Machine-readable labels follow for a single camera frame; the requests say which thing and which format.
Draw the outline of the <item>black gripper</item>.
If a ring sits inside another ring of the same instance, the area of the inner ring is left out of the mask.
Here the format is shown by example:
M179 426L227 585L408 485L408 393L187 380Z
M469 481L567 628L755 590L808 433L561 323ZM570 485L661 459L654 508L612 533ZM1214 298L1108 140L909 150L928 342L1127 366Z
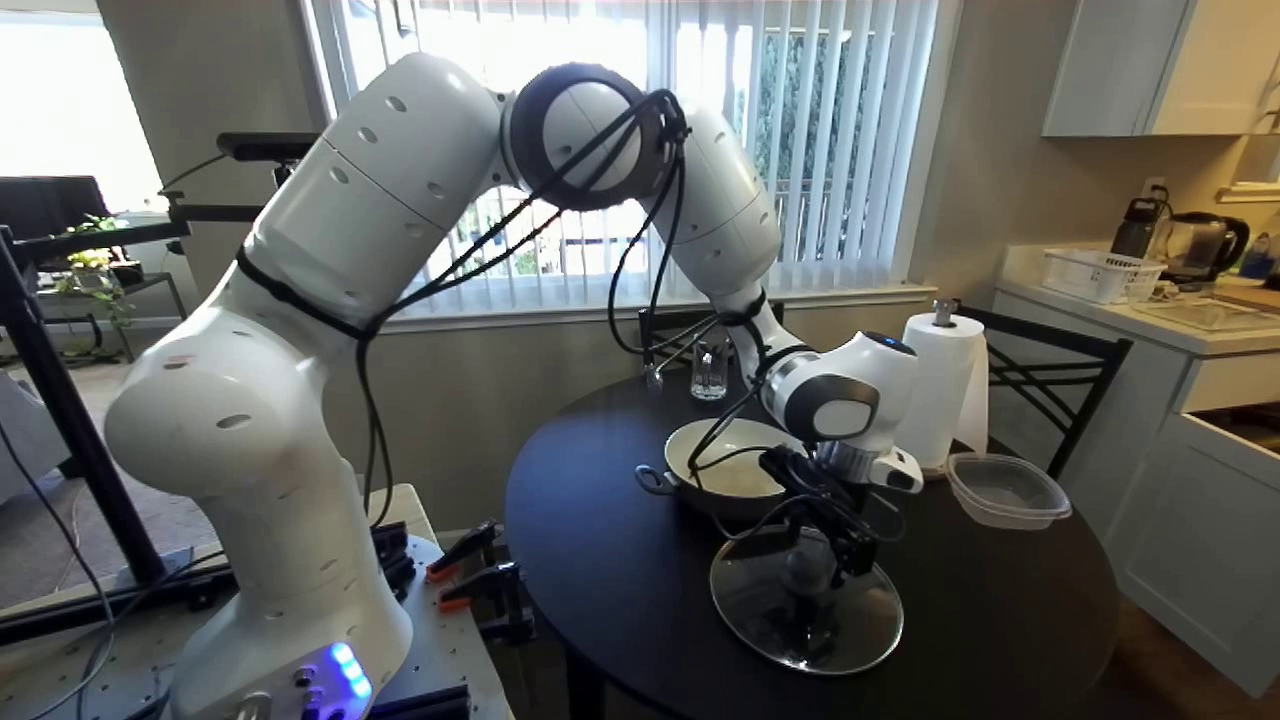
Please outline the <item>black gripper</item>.
M796 547L805 527L814 527L830 545L830 585L864 575L878 547L878 533L864 517L864 487L790 447L766 447L761 466L782 487L782 501L755 527L736 533L724 555L777 555Z

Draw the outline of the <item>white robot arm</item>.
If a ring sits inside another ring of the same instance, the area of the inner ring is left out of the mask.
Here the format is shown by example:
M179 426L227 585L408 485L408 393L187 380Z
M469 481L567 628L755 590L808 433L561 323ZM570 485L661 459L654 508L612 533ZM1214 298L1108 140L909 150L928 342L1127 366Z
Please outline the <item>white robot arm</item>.
M110 459L194 501L235 575L235 596L187 639L162 720L368 716L404 667L413 621L321 397L498 184L570 213L640 204L727 323L777 426L842 485L925 485L894 444L916 350L870 330L814 350L777 321L764 290L777 204L724 121L601 62L497 92L408 50L316 136L212 297L136 358L102 411Z

